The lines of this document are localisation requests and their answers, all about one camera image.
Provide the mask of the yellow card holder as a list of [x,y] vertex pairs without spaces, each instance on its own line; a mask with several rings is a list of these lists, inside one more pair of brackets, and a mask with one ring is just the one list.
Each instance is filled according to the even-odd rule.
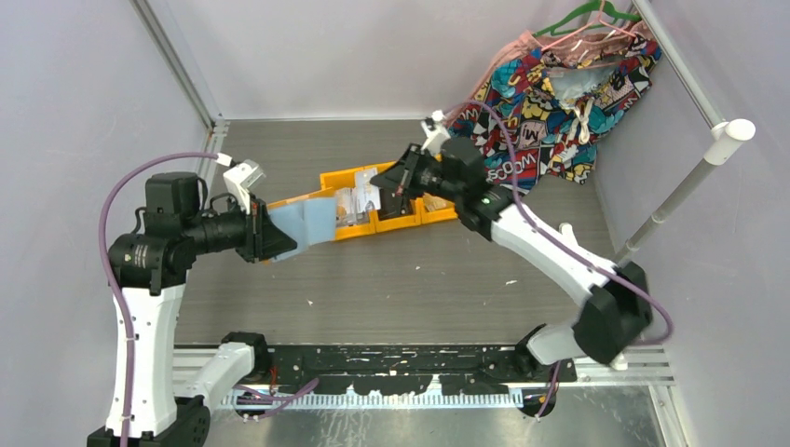
[[337,200],[333,188],[267,205],[274,225],[294,239],[297,247],[267,260],[276,263],[307,251],[311,246],[335,241]]

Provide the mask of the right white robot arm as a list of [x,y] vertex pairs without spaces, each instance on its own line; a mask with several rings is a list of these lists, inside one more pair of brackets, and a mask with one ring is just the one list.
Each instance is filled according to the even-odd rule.
[[528,382],[542,381],[559,360],[610,365],[652,323],[645,272],[587,251],[542,222],[516,191],[487,181],[484,159],[469,140],[451,138],[436,156],[412,144],[371,183],[403,198],[451,202],[465,227],[520,255],[578,305],[574,320],[539,326],[519,344],[517,369]]

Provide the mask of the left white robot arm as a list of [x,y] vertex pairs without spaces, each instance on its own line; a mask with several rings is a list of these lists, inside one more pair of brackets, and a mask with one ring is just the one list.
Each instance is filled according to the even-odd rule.
[[256,263],[296,248],[271,221],[264,201],[211,207],[193,172],[152,176],[136,227],[106,247],[118,342],[111,410],[90,446],[201,446],[212,412],[242,379],[263,383],[273,359],[265,337],[231,332],[187,381],[173,381],[174,335],[187,275],[205,254],[234,251]]

